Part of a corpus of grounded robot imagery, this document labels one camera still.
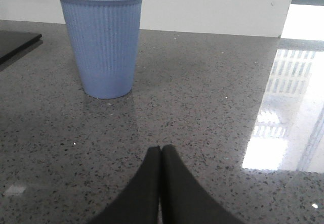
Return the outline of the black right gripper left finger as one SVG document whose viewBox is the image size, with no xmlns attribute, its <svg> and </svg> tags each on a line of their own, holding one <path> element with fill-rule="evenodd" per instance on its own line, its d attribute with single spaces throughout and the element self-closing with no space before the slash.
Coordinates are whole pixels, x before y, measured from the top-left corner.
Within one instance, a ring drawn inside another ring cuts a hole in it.
<svg viewBox="0 0 324 224">
<path fill-rule="evenodd" d="M 128 185 L 89 223 L 157 223 L 160 171 L 160 147 L 150 147 Z"/>
</svg>

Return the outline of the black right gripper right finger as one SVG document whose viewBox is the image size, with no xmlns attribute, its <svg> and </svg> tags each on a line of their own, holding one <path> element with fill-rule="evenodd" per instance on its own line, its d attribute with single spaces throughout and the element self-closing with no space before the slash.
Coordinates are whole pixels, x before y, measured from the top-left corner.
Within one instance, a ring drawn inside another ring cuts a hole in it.
<svg viewBox="0 0 324 224">
<path fill-rule="evenodd" d="M 161 158 L 163 223 L 242 223 L 198 183 L 174 146 L 164 146 Z"/>
</svg>

